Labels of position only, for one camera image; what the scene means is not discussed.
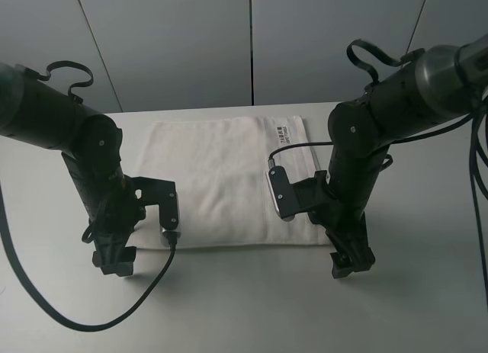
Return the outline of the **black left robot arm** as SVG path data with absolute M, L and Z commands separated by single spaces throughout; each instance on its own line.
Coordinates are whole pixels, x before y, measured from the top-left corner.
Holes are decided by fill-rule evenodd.
M 82 241 L 103 274 L 133 274 L 130 234 L 143 212 L 120 166 L 122 131 L 108 116 L 45 85 L 33 72 L 1 65 L 1 135 L 59 150 L 88 214 Z

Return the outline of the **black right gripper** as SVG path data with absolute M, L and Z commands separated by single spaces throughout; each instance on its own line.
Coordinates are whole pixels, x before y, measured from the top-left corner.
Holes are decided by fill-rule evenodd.
M 312 224 L 322 226 L 337 252 L 330 254 L 332 277 L 342 279 L 355 271 L 369 271 L 376 258 L 369 246 L 365 215 L 359 207 L 341 201 L 326 181 L 326 170 L 316 171 L 315 201 L 307 214 Z

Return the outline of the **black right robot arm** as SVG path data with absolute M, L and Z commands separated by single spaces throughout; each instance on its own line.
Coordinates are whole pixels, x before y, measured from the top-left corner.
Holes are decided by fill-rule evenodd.
M 335 279 L 368 271 L 375 262 L 364 210 L 390 146 L 478 115 L 487 86 L 485 37 L 461 47 L 414 50 L 398 59 L 357 39 L 346 54 L 371 82 L 359 98 L 337 104 L 329 115 L 332 155 L 327 170 L 314 176 L 319 207 L 310 211 L 334 246 Z

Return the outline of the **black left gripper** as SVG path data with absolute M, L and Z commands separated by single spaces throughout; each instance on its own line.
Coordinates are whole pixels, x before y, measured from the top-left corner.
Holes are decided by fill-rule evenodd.
M 136 247 L 125 246 L 135 226 L 146 218 L 145 207 L 136 196 L 136 190 L 134 180 L 125 175 L 120 188 L 110 190 L 102 198 L 95 217 L 89 221 L 89 226 L 82 235 L 83 242 L 94 243 L 96 251 L 92 254 L 92 264 L 103 275 L 133 275 Z M 103 254 L 120 256 L 116 263 Z

